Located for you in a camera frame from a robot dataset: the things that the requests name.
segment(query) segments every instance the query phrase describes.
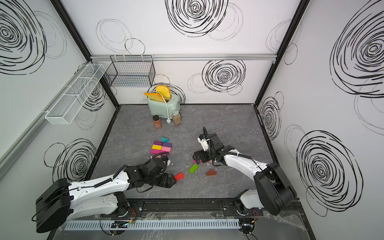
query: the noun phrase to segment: mint green toaster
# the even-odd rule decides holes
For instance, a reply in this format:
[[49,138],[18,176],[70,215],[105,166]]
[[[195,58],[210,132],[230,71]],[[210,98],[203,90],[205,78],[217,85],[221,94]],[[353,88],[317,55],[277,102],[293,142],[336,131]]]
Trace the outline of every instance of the mint green toaster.
[[[172,112],[177,110],[180,112],[180,98],[174,93],[171,93],[171,99],[167,102],[169,118],[172,119]],[[168,118],[167,116],[167,108],[164,102],[153,101],[147,98],[149,111],[151,115],[158,115],[161,118]]]

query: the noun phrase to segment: toaster power cord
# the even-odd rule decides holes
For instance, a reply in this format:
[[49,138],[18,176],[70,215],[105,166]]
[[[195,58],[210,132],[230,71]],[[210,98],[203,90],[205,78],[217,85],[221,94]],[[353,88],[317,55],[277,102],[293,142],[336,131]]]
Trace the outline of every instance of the toaster power cord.
[[166,100],[165,100],[164,97],[163,97],[163,94],[159,93],[158,91],[152,91],[152,92],[156,92],[156,93],[160,94],[160,96],[163,98],[163,101],[164,101],[164,103],[166,104],[166,109],[167,109],[167,116],[168,116],[167,123],[170,123],[168,106],[167,106],[167,102],[166,102]]

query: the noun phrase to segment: gray marble tabletop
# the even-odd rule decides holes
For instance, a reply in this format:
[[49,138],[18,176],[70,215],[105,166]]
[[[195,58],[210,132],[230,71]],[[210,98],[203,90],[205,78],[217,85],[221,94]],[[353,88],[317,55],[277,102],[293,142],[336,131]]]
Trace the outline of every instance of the gray marble tabletop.
[[[193,174],[188,171],[193,165],[193,153],[202,149],[197,138],[203,133],[203,126],[209,133],[215,132],[225,146],[231,145],[257,161],[271,163],[253,106],[182,105],[181,109],[180,125],[161,119],[162,128],[156,129],[147,105],[123,105],[91,179],[113,174],[123,164],[144,163],[151,156],[153,141],[166,137],[173,144],[166,172],[183,172],[185,177],[170,189],[154,186],[145,193],[136,189],[125,191],[127,198],[228,198],[245,189],[256,189],[253,180],[231,167],[202,163]],[[206,176],[209,169],[217,175]],[[145,184],[139,190],[148,187]]]

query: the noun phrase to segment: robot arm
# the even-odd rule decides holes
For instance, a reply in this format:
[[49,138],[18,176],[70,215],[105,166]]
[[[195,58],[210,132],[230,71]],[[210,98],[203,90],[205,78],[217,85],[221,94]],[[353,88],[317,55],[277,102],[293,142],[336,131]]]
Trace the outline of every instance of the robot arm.
[[122,191],[144,184],[149,184],[149,189],[154,185],[171,188],[176,183],[173,174],[164,173],[170,163],[167,156],[156,154],[144,164],[123,165],[114,175],[98,179],[70,183],[67,178],[57,180],[36,200],[36,231],[48,232],[71,219],[92,214],[124,216],[129,204]]
[[278,215],[297,197],[296,191],[277,163],[258,162],[230,145],[224,146],[218,136],[215,133],[208,134],[205,127],[198,142],[203,147],[193,155],[198,164],[210,160],[213,164],[220,162],[239,170],[255,182],[256,190],[245,191],[239,197],[240,212],[264,207],[271,214]]

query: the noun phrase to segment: black wire basket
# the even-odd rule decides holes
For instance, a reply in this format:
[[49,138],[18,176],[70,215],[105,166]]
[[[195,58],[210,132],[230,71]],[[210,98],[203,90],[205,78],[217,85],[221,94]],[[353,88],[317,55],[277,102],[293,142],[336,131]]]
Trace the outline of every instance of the black wire basket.
[[112,87],[151,87],[155,67],[151,55],[111,56],[111,65],[104,77]]

